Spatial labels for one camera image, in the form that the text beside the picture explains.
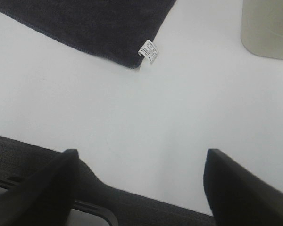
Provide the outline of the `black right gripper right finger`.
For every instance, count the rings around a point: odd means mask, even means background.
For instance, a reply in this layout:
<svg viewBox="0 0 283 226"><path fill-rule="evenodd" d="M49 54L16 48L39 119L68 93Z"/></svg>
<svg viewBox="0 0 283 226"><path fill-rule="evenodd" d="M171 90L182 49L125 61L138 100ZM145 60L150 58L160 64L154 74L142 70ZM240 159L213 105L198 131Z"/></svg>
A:
<svg viewBox="0 0 283 226"><path fill-rule="evenodd" d="M218 226L283 226L283 193L218 149L207 152L203 187Z"/></svg>

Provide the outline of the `dark grey robot base edge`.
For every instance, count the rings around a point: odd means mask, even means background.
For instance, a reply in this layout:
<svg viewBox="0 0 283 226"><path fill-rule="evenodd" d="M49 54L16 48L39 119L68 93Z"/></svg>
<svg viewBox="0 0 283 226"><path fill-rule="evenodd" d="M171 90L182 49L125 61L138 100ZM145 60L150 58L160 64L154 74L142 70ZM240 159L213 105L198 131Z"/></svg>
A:
<svg viewBox="0 0 283 226"><path fill-rule="evenodd" d="M0 136L0 179L26 179L59 153ZM212 216L116 189L79 161L77 199L109 209L121 226L213 226Z"/></svg>

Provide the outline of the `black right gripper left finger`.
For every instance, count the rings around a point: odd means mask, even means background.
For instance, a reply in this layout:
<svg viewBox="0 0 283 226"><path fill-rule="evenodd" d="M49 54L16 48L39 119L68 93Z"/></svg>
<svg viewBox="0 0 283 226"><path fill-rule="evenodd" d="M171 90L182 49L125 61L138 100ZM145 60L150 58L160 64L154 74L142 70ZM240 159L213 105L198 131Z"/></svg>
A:
<svg viewBox="0 0 283 226"><path fill-rule="evenodd" d="M0 226L64 226L78 185L78 151L68 149L0 194Z"/></svg>

